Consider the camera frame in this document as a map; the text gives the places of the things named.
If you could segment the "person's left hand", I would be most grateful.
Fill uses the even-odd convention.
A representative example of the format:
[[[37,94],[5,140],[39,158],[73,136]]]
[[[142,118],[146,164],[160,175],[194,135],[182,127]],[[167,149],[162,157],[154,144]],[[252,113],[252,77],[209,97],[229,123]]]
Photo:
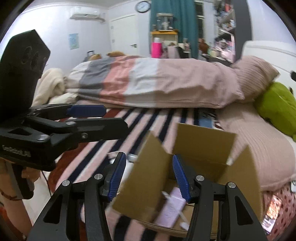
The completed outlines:
[[[1,158],[1,195],[10,200],[29,200],[34,195],[34,182],[40,177],[40,170]]]

